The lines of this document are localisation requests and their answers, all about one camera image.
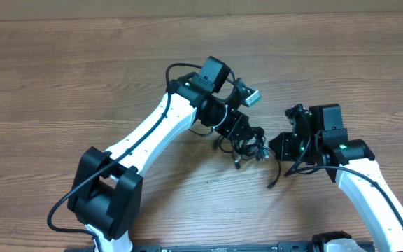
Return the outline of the black cable grey USB plug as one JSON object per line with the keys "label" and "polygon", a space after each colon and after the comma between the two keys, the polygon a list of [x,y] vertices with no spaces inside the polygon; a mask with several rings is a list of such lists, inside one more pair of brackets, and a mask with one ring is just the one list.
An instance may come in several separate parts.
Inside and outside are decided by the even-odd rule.
{"label": "black cable grey USB plug", "polygon": [[280,180],[281,174],[282,174],[281,161],[275,155],[273,155],[272,159],[274,160],[274,162],[273,162],[273,167],[272,167],[271,174],[269,177],[269,181],[266,186],[267,190],[271,190],[275,187],[275,185]]}

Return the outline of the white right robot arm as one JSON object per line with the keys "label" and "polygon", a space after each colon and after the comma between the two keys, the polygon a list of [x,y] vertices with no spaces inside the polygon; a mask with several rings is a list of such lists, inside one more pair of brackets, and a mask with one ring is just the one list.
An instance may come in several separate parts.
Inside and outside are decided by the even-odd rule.
{"label": "white right robot arm", "polygon": [[291,132],[269,142],[277,161],[291,162],[284,174],[320,170],[352,202],[378,251],[403,251],[403,206],[386,183],[376,156],[362,139],[350,140],[338,104],[285,110]]}

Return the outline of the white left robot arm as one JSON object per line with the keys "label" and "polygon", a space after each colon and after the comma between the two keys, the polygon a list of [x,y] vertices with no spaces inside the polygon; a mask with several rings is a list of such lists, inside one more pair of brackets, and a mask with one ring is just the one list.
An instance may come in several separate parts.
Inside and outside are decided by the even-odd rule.
{"label": "white left robot arm", "polygon": [[67,207],[85,225],[95,251],[131,251],[128,231],[138,216],[143,177],[162,151],[196,122],[232,141],[251,138],[240,106],[260,100],[259,90],[235,78],[222,61],[202,66],[167,87],[157,108],[128,136],[105,151],[89,148],[80,158]]}

